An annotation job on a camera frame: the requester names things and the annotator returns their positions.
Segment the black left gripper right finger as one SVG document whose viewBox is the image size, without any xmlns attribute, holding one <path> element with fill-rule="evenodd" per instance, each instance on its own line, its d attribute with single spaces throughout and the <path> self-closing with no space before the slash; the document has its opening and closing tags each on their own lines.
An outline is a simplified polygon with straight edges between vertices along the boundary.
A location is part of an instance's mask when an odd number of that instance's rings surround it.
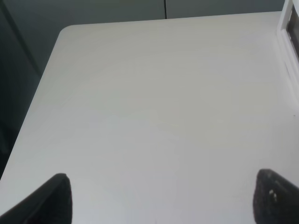
<svg viewBox="0 0 299 224">
<path fill-rule="evenodd" d="M 297 224 L 299 188 L 271 169 L 259 170 L 253 214 L 257 224 Z"/>
</svg>

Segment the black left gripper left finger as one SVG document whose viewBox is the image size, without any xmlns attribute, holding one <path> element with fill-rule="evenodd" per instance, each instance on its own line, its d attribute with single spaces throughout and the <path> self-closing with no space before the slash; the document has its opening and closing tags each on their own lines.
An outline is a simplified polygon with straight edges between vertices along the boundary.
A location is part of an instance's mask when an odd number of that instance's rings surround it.
<svg viewBox="0 0 299 224">
<path fill-rule="evenodd" d="M 72 192 L 66 174 L 52 176 L 32 194 L 0 216 L 2 224 L 70 224 Z"/>
</svg>

